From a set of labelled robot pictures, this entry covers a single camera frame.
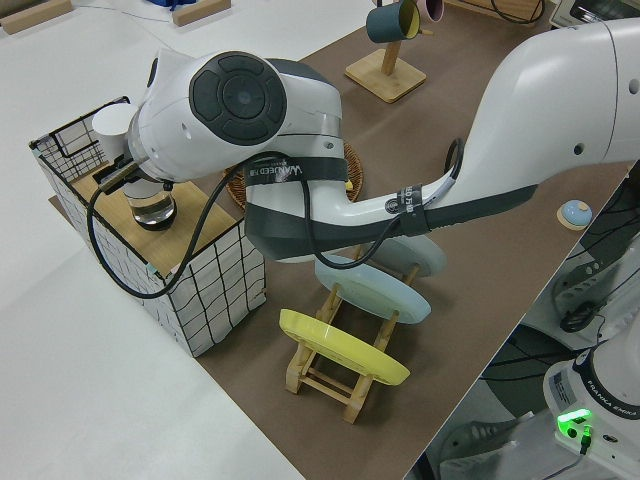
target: light blue plate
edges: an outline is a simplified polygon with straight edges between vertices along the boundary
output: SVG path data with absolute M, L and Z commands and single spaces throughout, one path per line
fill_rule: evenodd
M 334 263 L 353 261 L 337 255 L 326 257 Z M 431 313 L 429 302 L 413 288 L 369 265 L 336 270 L 316 260 L 315 269 L 316 277 L 328 290 L 339 284 L 340 298 L 380 318 L 391 318 L 397 310 L 398 323 L 420 323 Z
M 373 254 L 371 261 L 404 275 L 408 275 L 414 265 L 418 265 L 420 269 L 417 276 L 429 277 L 447 265 L 447 256 L 435 242 L 424 235 L 417 235 L 387 238 Z

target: pink mug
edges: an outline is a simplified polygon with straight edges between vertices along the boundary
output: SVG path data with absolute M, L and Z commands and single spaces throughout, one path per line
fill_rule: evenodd
M 442 0 L 417 0 L 420 18 L 430 22 L 439 22 L 444 13 Z

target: wire basket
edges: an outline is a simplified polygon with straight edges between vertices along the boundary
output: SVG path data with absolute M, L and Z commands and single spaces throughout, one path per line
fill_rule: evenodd
M 93 115 L 126 97 L 109 102 L 30 143 L 30 148 L 64 209 L 65 216 L 89 245 L 87 201 L 77 180 L 105 164 L 93 132 Z M 141 292 L 160 290 L 171 278 L 161 275 L 113 225 L 99 214 L 95 231 L 103 255 L 115 273 Z M 177 285 L 142 306 L 187 352 L 198 356 L 220 342 L 265 302 L 264 257 L 244 234 L 241 219 L 200 248 Z

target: wicker basket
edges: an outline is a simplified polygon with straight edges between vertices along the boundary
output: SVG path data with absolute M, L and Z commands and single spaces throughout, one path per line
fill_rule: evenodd
M 348 143 L 344 144 L 344 158 L 347 160 L 349 180 L 353 185 L 353 188 L 347 190 L 347 197 L 353 202 L 358 198 L 358 195 L 360 195 L 360 191 L 362 190 L 364 177 L 362 173 L 362 163 L 360 162 L 360 157 L 358 157 L 356 151 Z M 227 191 L 238 206 L 244 209 L 247 197 L 245 194 L 244 175 L 242 172 L 238 173 L 233 180 L 227 184 Z

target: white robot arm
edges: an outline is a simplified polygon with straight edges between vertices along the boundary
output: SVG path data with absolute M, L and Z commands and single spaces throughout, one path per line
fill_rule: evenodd
M 556 439 L 622 479 L 640 472 L 640 315 L 618 335 L 553 365 L 544 396 L 558 418 Z
M 563 170 L 637 159 L 639 42 L 637 19 L 524 42 L 495 72 L 464 154 L 458 148 L 447 174 L 361 202 L 345 194 L 339 93 L 297 62 L 165 52 L 131 124 L 129 146 L 141 170 L 171 182 L 252 158 L 245 165 L 246 232 L 275 260 L 313 253 L 307 223 L 320 251 L 383 232 L 425 233 L 508 210 Z

